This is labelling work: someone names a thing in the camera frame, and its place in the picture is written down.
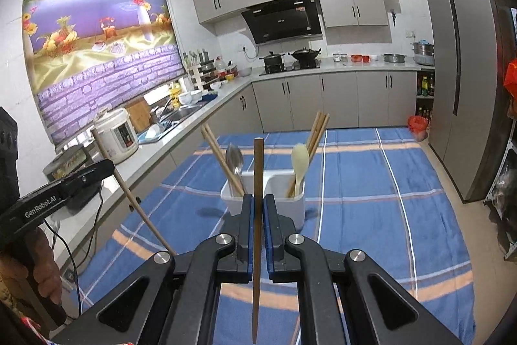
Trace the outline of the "person's left hand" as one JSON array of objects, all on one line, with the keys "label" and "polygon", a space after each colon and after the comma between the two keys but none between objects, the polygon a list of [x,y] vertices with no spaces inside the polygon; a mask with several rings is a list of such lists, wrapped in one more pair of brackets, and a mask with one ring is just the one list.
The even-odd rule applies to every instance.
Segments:
[{"label": "person's left hand", "polygon": [[61,304],[62,283],[59,276],[59,267],[53,258],[46,234],[40,229],[35,229],[27,234],[26,246],[34,256],[34,268],[28,270],[13,256],[1,254],[1,277],[7,289],[14,298],[24,298],[20,282],[32,274],[38,284],[38,294],[57,305]]}]

